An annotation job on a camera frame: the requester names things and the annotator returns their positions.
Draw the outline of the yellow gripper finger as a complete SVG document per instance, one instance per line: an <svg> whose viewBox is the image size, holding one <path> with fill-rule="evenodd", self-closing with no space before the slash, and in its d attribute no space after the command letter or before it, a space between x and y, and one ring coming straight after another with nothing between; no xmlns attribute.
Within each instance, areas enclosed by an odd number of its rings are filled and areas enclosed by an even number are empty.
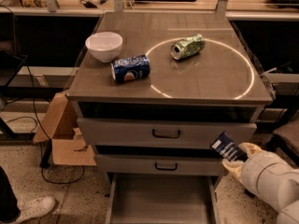
<svg viewBox="0 0 299 224"><path fill-rule="evenodd" d="M228 161L227 159L222 160L224 168L239 182L241 180L243 161Z"/></svg>
<svg viewBox="0 0 299 224"><path fill-rule="evenodd" d="M239 144L238 147L244 151L248 157L252 157L253 155L263 151L259 146L248 142L243 142Z"/></svg>

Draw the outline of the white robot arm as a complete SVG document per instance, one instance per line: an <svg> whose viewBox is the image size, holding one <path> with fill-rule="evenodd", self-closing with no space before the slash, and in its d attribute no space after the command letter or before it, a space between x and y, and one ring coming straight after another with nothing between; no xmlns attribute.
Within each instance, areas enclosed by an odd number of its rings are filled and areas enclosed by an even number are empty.
<svg viewBox="0 0 299 224"><path fill-rule="evenodd" d="M299 224L299 169L252 143L221 152L222 164L250 193L278 212L277 224Z"/></svg>

